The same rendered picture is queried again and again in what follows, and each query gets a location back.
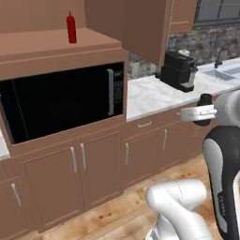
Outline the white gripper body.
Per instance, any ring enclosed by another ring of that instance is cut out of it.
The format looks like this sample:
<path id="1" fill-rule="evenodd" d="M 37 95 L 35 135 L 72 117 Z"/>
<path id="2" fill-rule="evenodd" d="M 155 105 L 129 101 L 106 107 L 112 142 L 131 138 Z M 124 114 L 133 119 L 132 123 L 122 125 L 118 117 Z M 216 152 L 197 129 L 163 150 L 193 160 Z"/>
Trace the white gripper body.
<path id="1" fill-rule="evenodd" d="M 182 109 L 180 116 L 182 121 L 202 121 L 214 119 L 217 112 L 214 105 L 203 105 Z"/>

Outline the brown base cabinet door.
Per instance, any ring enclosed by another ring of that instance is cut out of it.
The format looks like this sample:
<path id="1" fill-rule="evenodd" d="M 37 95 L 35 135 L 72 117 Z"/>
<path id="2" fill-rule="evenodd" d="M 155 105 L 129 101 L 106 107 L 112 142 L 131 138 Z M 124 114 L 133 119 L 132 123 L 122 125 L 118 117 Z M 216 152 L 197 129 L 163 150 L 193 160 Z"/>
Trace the brown base cabinet door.
<path id="1" fill-rule="evenodd" d="M 156 171 L 154 158 L 157 139 L 158 129 L 125 140 L 125 143 L 129 145 L 128 165 L 126 165 L 126 146 L 124 153 L 125 184 L 127 187 L 148 178 Z"/>
<path id="2" fill-rule="evenodd" d="M 40 232 L 83 212 L 78 166 L 77 172 L 74 172 L 70 147 L 61 147 L 39 157 L 24 158 L 19 165 L 29 188 Z"/>
<path id="3" fill-rule="evenodd" d="M 162 151 L 164 129 L 168 130 L 165 150 Z M 193 122 L 176 122 L 157 131 L 154 168 L 161 170 L 191 157 L 198 152 L 198 134 L 202 128 Z"/>
<path id="4" fill-rule="evenodd" d="M 15 183 L 21 198 L 18 205 L 11 184 Z M 11 240 L 29 231 L 28 211 L 23 196 L 23 185 L 15 177 L 0 183 L 0 240 Z"/>
<path id="5" fill-rule="evenodd" d="M 99 132 L 77 139 L 81 167 L 82 195 L 88 211 L 121 193 L 121 134 Z M 86 170 L 80 143 L 84 143 Z"/>

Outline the brown open cabinet door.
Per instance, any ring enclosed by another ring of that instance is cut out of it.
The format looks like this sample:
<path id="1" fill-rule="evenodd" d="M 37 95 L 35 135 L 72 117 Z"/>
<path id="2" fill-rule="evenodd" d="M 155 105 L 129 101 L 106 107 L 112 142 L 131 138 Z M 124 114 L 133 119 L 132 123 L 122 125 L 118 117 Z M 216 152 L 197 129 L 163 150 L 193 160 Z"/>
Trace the brown open cabinet door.
<path id="1" fill-rule="evenodd" d="M 86 25 L 161 67 L 173 0 L 85 0 Z"/>

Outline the brown drawer front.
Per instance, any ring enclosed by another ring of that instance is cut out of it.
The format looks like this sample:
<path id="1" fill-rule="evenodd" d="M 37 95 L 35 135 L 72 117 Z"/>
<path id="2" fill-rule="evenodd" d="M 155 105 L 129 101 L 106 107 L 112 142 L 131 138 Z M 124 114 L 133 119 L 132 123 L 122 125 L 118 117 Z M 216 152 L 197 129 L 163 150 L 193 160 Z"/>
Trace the brown drawer front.
<path id="1" fill-rule="evenodd" d="M 168 111 L 148 115 L 137 120 L 129 121 L 126 123 L 126 131 L 130 134 L 133 134 L 168 126 L 169 124 L 178 122 L 180 120 L 180 112 L 181 108 L 178 107 Z M 138 124 L 145 124 L 149 121 L 152 121 L 151 126 L 138 128 Z"/>

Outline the black coffee machine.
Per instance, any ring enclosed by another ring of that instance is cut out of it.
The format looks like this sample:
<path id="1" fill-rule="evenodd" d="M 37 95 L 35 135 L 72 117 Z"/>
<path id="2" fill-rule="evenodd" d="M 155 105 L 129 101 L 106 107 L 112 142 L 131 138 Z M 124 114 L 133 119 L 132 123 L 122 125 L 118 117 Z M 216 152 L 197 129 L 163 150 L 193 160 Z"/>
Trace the black coffee machine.
<path id="1" fill-rule="evenodd" d="M 187 93 L 194 90 L 194 78 L 197 71 L 192 57 L 179 52 L 166 51 L 159 78 L 169 86 Z"/>

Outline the steel sink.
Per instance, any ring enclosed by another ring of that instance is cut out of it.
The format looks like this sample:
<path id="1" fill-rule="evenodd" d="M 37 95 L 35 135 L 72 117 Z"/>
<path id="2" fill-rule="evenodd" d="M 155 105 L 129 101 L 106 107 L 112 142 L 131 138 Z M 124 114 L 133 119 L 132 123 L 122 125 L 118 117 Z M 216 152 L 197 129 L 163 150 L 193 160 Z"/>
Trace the steel sink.
<path id="1" fill-rule="evenodd" d="M 214 68 L 204 72 L 205 75 L 220 78 L 223 81 L 240 81 L 240 67 Z"/>

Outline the black tap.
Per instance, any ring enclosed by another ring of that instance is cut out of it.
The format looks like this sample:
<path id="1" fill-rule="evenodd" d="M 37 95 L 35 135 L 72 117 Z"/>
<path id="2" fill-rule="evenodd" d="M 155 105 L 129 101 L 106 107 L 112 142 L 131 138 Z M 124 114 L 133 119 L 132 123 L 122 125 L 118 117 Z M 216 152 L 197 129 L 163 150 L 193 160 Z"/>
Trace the black tap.
<path id="1" fill-rule="evenodd" d="M 221 57 L 221 55 L 222 55 L 223 52 L 226 52 L 229 56 L 231 56 L 231 53 L 230 53 L 230 51 L 229 51 L 228 49 L 222 48 L 222 49 L 218 52 L 218 54 L 217 54 L 217 58 L 216 58 L 216 62 L 215 62 L 214 68 L 218 68 L 219 66 L 221 66 L 221 65 L 223 64 L 223 63 L 222 63 L 222 57 Z"/>

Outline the grey window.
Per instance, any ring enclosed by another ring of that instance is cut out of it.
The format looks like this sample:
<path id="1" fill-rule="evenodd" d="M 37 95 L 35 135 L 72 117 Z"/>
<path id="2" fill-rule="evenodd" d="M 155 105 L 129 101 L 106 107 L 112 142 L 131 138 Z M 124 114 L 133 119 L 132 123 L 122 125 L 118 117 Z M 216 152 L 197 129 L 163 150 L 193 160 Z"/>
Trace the grey window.
<path id="1" fill-rule="evenodd" d="M 195 26 L 240 23 L 240 0 L 198 0 Z"/>

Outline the black microwave oven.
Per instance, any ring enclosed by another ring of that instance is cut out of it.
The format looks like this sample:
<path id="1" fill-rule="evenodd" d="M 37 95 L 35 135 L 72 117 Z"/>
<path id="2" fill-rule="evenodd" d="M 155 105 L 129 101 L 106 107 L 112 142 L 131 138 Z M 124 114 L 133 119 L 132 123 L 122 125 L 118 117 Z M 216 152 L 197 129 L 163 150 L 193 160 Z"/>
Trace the black microwave oven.
<path id="1" fill-rule="evenodd" d="M 108 68 L 113 70 L 112 116 Z M 123 87 L 124 64 L 118 62 L 2 81 L 0 103 L 12 141 L 24 143 L 121 114 Z"/>

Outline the red condiment bottle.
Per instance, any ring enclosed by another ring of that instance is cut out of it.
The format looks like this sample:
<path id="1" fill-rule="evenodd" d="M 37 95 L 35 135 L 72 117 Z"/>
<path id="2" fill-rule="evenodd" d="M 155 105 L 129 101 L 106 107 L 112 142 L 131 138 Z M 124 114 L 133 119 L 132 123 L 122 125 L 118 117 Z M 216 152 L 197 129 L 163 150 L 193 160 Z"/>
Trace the red condiment bottle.
<path id="1" fill-rule="evenodd" d="M 77 42 L 75 18 L 71 13 L 67 15 L 67 35 L 69 43 L 74 44 Z"/>

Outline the brown closed wall cabinet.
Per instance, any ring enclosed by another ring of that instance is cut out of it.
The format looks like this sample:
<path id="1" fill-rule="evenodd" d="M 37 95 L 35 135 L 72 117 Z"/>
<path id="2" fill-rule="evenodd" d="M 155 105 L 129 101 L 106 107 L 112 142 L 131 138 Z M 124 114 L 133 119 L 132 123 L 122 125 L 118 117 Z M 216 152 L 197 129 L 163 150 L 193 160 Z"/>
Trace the brown closed wall cabinet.
<path id="1" fill-rule="evenodd" d="M 173 0 L 171 34 L 191 31 L 198 0 Z"/>

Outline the brown open wall cabinet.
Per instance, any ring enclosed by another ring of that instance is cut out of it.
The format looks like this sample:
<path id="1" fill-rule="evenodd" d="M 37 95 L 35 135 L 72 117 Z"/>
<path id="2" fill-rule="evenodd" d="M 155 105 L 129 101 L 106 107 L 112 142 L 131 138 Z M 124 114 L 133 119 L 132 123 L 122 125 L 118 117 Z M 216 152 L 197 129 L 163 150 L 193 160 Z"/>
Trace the brown open wall cabinet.
<path id="1" fill-rule="evenodd" d="M 84 0 L 0 0 L 0 81 L 127 61 L 121 41 L 86 27 Z"/>

